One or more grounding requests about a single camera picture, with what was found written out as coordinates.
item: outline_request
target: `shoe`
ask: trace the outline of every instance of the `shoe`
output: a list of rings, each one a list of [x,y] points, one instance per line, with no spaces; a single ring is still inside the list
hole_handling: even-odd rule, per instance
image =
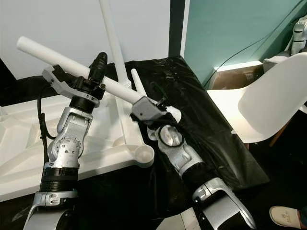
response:
[[[297,209],[273,206],[270,208],[270,217],[279,226],[301,229]]]

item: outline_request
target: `white plastic tube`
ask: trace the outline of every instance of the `white plastic tube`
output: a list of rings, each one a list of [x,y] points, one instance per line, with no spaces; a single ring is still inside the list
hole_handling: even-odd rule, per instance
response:
[[[100,8],[102,16],[104,18],[106,33],[111,46],[116,73],[118,76],[118,82],[125,86],[131,86],[131,82],[128,80],[127,72],[125,68],[125,62],[123,54],[120,49],[119,41],[115,32],[115,27],[112,22],[111,10],[108,0],[100,0]]]
[[[131,70],[131,74],[132,74],[132,78],[133,78],[133,81],[134,81],[134,85],[135,85],[136,91],[139,94],[147,97],[147,93],[146,93],[146,91],[144,89],[144,86],[143,86],[143,84],[141,82],[141,79],[140,79],[136,69],[132,69]]]
[[[60,65],[63,70],[72,74],[73,76],[83,76],[84,78],[87,78],[90,73],[90,69],[88,67],[81,65],[80,63],[71,60],[68,57],[35,41],[32,41],[29,38],[20,37],[17,42],[17,48],[52,66]],[[106,76],[104,77],[102,83],[106,85],[107,92],[131,104],[136,103],[141,97],[143,97],[142,94],[132,89],[126,88],[125,86],[119,84],[117,81],[114,81]],[[170,106],[167,108],[167,111],[169,111],[174,116],[177,122],[181,120],[180,110]]]

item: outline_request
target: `green wall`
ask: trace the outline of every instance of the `green wall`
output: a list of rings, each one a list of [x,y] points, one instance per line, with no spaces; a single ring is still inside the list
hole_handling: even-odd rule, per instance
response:
[[[184,58],[203,84],[214,67],[268,34],[226,64],[270,58],[285,48],[306,4],[306,0],[190,0]]]

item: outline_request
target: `black plastic sheet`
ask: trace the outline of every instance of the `black plastic sheet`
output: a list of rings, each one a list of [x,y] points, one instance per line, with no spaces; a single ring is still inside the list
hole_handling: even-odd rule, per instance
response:
[[[167,103],[181,110],[180,124],[185,128],[187,143],[228,186],[237,191],[269,181],[239,137],[231,134],[232,128],[182,57],[128,62],[126,69],[131,80],[133,68],[149,97],[160,100],[164,92]],[[113,64],[108,65],[107,76],[117,78]],[[41,77],[32,77],[19,81],[14,90],[8,88],[11,93],[1,94],[1,106],[36,99],[40,90],[37,83],[45,82]],[[52,90],[45,96],[51,95],[55,95]],[[155,150],[153,166],[148,169],[131,166],[79,181],[80,199],[76,206],[79,229],[97,229],[97,225],[106,229],[155,229],[160,222],[155,219],[192,206],[186,187],[166,155],[159,151],[156,142],[148,139],[142,124],[140,128],[144,141]],[[0,229],[21,229],[18,226],[25,221],[32,197],[0,203]],[[9,215],[4,210],[8,206],[12,207]]]

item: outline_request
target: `white chair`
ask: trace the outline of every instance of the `white chair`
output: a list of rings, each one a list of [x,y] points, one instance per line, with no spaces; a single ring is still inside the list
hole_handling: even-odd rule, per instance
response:
[[[298,109],[307,113],[307,53],[291,56],[247,87],[207,92],[244,143],[268,139]]]

